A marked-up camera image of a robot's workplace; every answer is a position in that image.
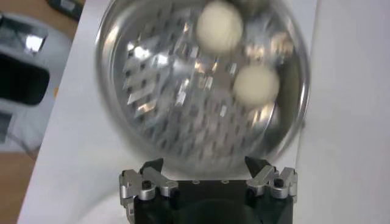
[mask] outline stainless steel bowl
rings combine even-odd
[[[227,55],[197,45],[204,0],[115,0],[97,38],[106,104],[134,153],[162,156],[187,173],[239,170],[245,155],[273,161],[302,124],[309,93],[307,53],[284,5],[244,15],[244,36]],[[275,102],[246,108],[231,88],[245,65],[280,76]]]

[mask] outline screw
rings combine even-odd
[[[152,182],[150,180],[142,181],[142,190],[148,190],[152,187]]]
[[[282,179],[277,178],[274,180],[275,187],[283,187],[284,185],[285,185],[285,182]]]

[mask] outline white surface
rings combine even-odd
[[[319,4],[297,223],[390,223],[389,9]]]
[[[120,208],[119,199],[110,199],[118,190],[118,174],[144,162],[130,153],[98,93],[93,40],[108,1],[85,4],[18,223],[87,222],[85,214],[106,203]],[[310,44],[316,0],[286,1]],[[294,166],[296,152],[294,141],[276,165]],[[107,222],[94,219],[90,223]]]

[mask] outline black object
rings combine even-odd
[[[83,5],[75,0],[47,0],[48,4],[55,10],[79,21],[83,12]]]
[[[37,105],[49,84],[49,72],[0,54],[0,98]]]
[[[160,164],[162,161],[151,161]],[[268,162],[246,158],[255,176]],[[134,198],[135,223],[140,224],[292,224],[293,198],[276,199],[269,189],[256,197],[245,180],[178,181],[170,198],[156,194],[149,201]]]
[[[162,159],[162,158],[148,161],[142,165],[142,167],[140,169],[140,174],[143,174],[144,169],[147,167],[151,167],[151,168],[153,168],[156,171],[159,171],[161,173],[161,170],[163,170],[163,164],[164,164],[164,159]]]

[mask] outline dough ball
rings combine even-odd
[[[243,35],[243,21],[237,9],[222,1],[206,5],[197,20],[196,37],[200,47],[222,54],[235,48]]]
[[[279,77],[264,65],[247,66],[238,73],[233,92],[245,106],[260,107],[276,99]]]

